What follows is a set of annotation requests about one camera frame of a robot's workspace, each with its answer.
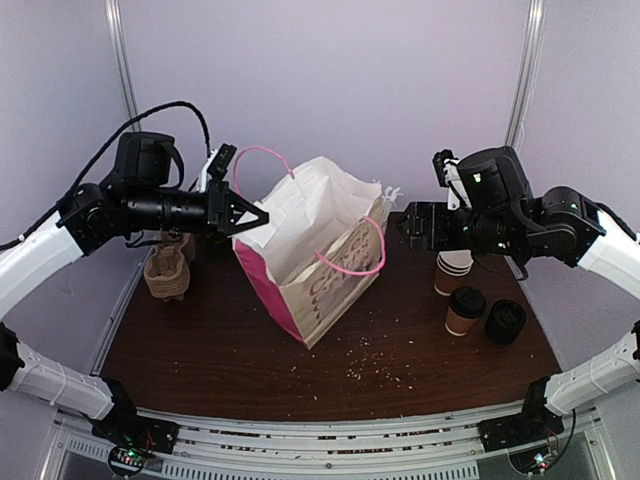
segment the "pink bag side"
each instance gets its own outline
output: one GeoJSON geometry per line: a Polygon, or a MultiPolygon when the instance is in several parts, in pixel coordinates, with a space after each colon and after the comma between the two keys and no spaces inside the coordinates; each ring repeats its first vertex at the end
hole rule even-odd
{"type": "Polygon", "coordinates": [[[280,288],[269,280],[267,276],[267,263],[264,258],[237,239],[234,241],[233,249],[245,275],[253,285],[253,289],[258,294],[258,298],[266,307],[269,315],[293,338],[304,344],[304,340],[293,320],[282,292],[280,292],[280,288]]]}

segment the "pink handle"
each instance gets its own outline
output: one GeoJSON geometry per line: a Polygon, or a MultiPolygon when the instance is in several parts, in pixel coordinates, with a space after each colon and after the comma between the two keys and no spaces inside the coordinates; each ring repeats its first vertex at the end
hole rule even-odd
{"type": "Polygon", "coordinates": [[[238,154],[238,156],[236,157],[236,163],[233,164],[233,187],[236,189],[236,193],[238,195],[240,195],[240,187],[238,186],[238,163],[240,162],[240,159],[243,157],[245,153],[248,153],[252,150],[260,150],[261,152],[267,152],[273,155],[274,157],[279,158],[282,161],[282,163],[284,163],[284,166],[287,168],[287,172],[289,173],[289,175],[291,175],[291,178],[294,178],[294,179],[296,178],[295,175],[293,174],[293,170],[291,170],[291,167],[289,167],[289,164],[287,163],[287,161],[279,153],[276,153],[273,150],[269,150],[268,148],[265,148],[265,147],[248,147],[238,154]]]}
{"type": "Polygon", "coordinates": [[[387,263],[387,249],[386,249],[385,244],[384,244],[384,233],[382,232],[382,228],[380,228],[380,225],[378,225],[375,222],[375,220],[373,220],[373,218],[371,218],[369,216],[366,216],[364,218],[365,218],[365,220],[367,222],[369,222],[371,225],[376,227],[376,230],[378,231],[378,235],[380,235],[380,248],[382,249],[382,258],[380,259],[380,263],[378,264],[378,266],[376,268],[374,268],[373,270],[369,270],[368,272],[356,272],[356,271],[353,271],[353,270],[347,270],[346,268],[343,268],[343,267],[341,267],[339,265],[336,265],[335,263],[329,261],[329,259],[327,259],[327,257],[325,257],[324,255],[321,255],[320,252],[318,252],[318,251],[316,251],[316,258],[318,260],[320,260],[322,263],[325,263],[325,264],[329,265],[334,270],[339,271],[340,273],[345,273],[347,275],[353,275],[355,277],[367,277],[369,275],[375,275],[380,270],[382,270],[382,267],[384,267],[384,264],[387,263]]]}

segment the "open bag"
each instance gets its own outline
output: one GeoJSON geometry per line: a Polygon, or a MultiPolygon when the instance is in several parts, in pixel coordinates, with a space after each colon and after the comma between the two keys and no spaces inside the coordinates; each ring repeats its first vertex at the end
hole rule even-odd
{"type": "Polygon", "coordinates": [[[325,157],[285,176],[255,205],[270,222],[233,237],[233,250],[278,324],[313,347],[377,278],[386,260],[384,228],[391,202],[382,187],[342,171],[325,157]]]}

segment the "stack of paper cups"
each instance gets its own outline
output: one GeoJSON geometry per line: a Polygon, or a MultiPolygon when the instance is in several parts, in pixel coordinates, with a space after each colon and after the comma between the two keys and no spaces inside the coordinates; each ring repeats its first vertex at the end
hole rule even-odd
{"type": "Polygon", "coordinates": [[[469,250],[440,252],[436,263],[436,279],[433,288],[440,295],[448,297],[451,292],[462,285],[464,276],[471,270],[473,258],[469,250]]]}

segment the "pink rope handle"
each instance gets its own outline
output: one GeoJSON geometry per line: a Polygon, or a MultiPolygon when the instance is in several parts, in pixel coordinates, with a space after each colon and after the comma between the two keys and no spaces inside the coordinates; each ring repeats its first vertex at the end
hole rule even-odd
{"type": "Polygon", "coordinates": [[[340,273],[345,273],[347,275],[353,275],[354,277],[367,277],[369,275],[375,275],[380,270],[382,270],[382,267],[384,267],[384,264],[387,263],[387,249],[384,243],[384,233],[382,232],[382,228],[380,228],[380,225],[378,225],[373,218],[369,216],[366,216],[364,218],[367,222],[369,222],[371,225],[373,225],[376,228],[376,230],[378,231],[378,235],[380,236],[380,248],[382,249],[382,258],[380,259],[380,263],[376,268],[374,268],[373,270],[369,270],[367,272],[356,272],[354,270],[347,270],[346,268],[343,268],[340,265],[336,265],[335,263],[331,262],[326,256],[322,255],[317,250],[316,250],[316,258],[320,260],[322,263],[329,265],[334,270],[337,270],[340,273]]]}
{"type": "Polygon", "coordinates": [[[236,157],[236,163],[233,164],[233,187],[236,189],[236,193],[238,195],[240,195],[240,187],[238,186],[238,163],[240,163],[240,159],[244,156],[245,153],[251,152],[253,150],[260,150],[261,152],[267,152],[273,155],[274,157],[279,158],[280,161],[284,163],[284,166],[286,167],[289,175],[291,175],[291,178],[293,179],[296,178],[295,175],[293,174],[293,170],[291,170],[291,167],[289,167],[289,164],[287,163],[287,161],[279,153],[276,153],[273,150],[270,150],[266,147],[248,147],[238,154],[238,156],[236,157]]]}

